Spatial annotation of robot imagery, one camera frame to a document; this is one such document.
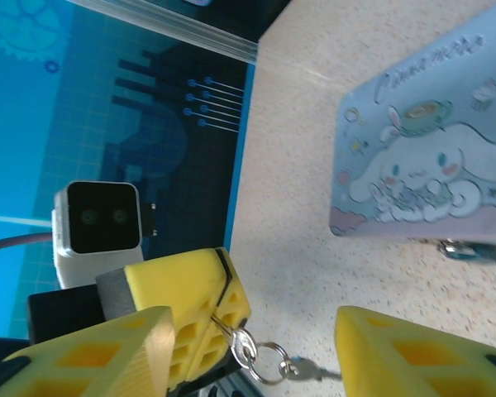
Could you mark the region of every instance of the camera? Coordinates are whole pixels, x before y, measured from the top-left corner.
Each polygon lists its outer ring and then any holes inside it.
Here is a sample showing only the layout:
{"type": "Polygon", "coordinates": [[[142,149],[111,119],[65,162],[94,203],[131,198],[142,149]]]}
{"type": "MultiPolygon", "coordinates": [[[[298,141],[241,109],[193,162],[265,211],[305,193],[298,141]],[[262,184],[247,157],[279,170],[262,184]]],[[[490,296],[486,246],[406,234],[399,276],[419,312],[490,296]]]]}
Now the camera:
{"type": "Polygon", "coordinates": [[[59,255],[132,250],[141,245],[139,195],[119,182],[76,181],[55,196],[55,245],[59,255]]]}

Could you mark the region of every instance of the cupcake illustration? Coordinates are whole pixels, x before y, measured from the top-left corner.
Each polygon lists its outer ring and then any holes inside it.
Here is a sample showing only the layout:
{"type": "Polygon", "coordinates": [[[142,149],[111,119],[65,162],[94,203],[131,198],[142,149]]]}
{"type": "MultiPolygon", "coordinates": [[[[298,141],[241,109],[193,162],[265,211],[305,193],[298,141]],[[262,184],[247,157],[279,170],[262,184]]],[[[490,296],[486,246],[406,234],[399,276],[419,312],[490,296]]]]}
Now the cupcake illustration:
{"type": "Polygon", "coordinates": [[[484,112],[496,99],[496,82],[486,79],[482,85],[472,93],[471,107],[477,112],[484,112]]]}

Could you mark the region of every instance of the camera lens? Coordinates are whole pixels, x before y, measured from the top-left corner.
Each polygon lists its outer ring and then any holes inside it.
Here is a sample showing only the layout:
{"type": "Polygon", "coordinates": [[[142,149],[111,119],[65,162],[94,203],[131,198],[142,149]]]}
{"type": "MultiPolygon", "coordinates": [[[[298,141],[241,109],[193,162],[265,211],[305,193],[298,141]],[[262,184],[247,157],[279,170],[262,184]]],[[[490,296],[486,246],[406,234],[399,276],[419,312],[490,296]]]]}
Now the camera lens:
{"type": "Polygon", "coordinates": [[[114,211],[114,214],[112,215],[112,218],[116,223],[125,223],[127,219],[129,218],[128,214],[126,211],[123,211],[122,209],[117,209],[114,211]]]}
{"type": "Polygon", "coordinates": [[[89,209],[82,211],[81,222],[85,225],[95,225],[98,222],[98,213],[89,209]]]}

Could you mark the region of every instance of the black camera face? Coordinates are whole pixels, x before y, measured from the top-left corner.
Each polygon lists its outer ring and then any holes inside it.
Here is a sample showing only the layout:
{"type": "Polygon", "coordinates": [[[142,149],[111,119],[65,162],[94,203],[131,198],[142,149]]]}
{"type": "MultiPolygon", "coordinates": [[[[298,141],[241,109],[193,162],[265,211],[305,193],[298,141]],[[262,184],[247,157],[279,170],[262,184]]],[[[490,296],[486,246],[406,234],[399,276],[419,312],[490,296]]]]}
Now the black camera face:
{"type": "Polygon", "coordinates": [[[69,243],[73,251],[122,251],[140,245],[140,210],[134,186],[74,182],[67,194],[69,243]]]}

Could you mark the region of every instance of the yellow 3d-printed part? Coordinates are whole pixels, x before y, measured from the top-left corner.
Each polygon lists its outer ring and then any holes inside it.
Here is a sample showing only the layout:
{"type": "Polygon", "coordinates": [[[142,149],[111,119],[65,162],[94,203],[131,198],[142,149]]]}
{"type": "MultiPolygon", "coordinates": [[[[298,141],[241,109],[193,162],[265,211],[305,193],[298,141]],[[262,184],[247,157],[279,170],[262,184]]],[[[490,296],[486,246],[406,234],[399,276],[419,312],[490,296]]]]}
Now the yellow 3d-printed part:
{"type": "Polygon", "coordinates": [[[169,306],[177,332],[169,388],[197,379],[225,355],[224,337],[212,314],[237,326],[250,305],[227,251],[203,249],[126,266],[136,307],[169,306]]]}
{"type": "Polygon", "coordinates": [[[9,356],[31,363],[0,397],[164,397],[173,346],[169,308],[129,314],[9,356]]]}
{"type": "Polygon", "coordinates": [[[341,307],[347,397],[496,397],[496,349],[362,308],[341,307]]]}

